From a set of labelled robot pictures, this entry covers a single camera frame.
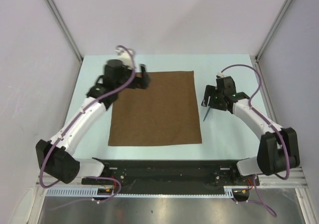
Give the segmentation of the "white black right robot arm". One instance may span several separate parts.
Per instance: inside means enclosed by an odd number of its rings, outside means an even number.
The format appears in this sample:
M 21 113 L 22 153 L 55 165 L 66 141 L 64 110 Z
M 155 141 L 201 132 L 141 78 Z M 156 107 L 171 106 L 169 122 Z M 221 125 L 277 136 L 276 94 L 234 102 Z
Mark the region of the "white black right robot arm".
M 276 175 L 300 165 L 297 132 L 260 113 L 246 93 L 236 90 L 232 77 L 217 77 L 216 86 L 206 85 L 201 105 L 237 116 L 260 141 L 257 155 L 238 161 L 237 168 L 231 170 L 230 180 L 234 184 L 243 184 L 249 175 Z

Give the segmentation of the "teal plastic spoon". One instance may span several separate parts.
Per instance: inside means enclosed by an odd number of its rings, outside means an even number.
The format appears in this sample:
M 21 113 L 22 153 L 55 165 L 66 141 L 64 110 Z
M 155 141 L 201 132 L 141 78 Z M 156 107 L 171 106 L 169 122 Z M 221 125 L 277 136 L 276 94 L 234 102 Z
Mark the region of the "teal plastic spoon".
M 210 112 L 211 108 L 209 107 L 204 115 L 204 118 L 203 118 L 203 122 L 205 122 L 205 120 L 207 119 L 208 115 L 209 115 L 209 112 Z

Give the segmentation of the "brown cloth napkin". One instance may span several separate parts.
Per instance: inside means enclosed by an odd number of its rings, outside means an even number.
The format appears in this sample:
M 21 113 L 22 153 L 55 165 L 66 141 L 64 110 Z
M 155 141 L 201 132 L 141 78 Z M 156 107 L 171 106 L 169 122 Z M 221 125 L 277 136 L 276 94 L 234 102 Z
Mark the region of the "brown cloth napkin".
M 112 106 L 109 146 L 201 144 L 193 71 L 151 72 L 146 90 L 126 89 Z

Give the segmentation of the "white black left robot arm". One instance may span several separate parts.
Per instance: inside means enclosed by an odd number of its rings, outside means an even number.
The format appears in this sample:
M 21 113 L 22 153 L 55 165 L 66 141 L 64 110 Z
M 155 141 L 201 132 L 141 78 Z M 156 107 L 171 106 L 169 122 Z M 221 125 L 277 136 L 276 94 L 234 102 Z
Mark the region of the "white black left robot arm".
M 120 59 L 108 60 L 104 73 L 89 89 L 76 115 L 48 141 L 36 144 L 36 154 L 41 174 L 48 174 L 57 181 L 71 183 L 75 178 L 92 177 L 99 184 L 109 181 L 110 171 L 97 158 L 75 159 L 77 146 L 97 119 L 118 99 L 123 89 L 147 89 L 150 77 L 146 66 L 140 65 L 141 74 Z

